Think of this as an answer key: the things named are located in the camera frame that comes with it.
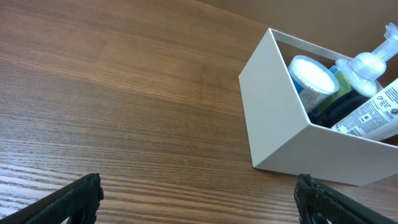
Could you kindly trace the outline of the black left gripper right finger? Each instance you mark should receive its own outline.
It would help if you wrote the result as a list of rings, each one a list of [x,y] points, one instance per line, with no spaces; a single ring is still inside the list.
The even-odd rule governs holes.
[[[309,174],[298,176],[294,199],[300,224],[397,224]]]

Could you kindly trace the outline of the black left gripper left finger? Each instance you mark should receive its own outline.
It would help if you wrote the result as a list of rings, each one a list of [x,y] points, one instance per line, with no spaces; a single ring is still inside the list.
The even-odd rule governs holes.
[[[88,174],[35,203],[1,219],[2,224],[90,224],[104,199],[98,173]]]

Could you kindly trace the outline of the white bamboo print lotion tube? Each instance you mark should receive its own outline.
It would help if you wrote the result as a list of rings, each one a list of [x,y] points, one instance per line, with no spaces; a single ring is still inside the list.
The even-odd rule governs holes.
[[[397,134],[397,80],[331,127],[340,133],[383,141]]]

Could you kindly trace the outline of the cotton swab round container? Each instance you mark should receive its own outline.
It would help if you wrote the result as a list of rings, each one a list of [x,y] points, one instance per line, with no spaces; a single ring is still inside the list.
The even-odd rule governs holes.
[[[296,55],[291,60],[288,71],[307,113],[340,89],[334,74],[308,56]]]

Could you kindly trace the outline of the blue foam soap pump bottle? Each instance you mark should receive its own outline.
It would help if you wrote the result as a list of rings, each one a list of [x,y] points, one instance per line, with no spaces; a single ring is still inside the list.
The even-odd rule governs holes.
[[[340,58],[330,67],[340,89],[308,113],[313,124],[330,128],[377,93],[377,79],[386,71],[387,61],[397,54],[397,26],[388,23],[384,37],[386,40],[372,52],[351,60]]]

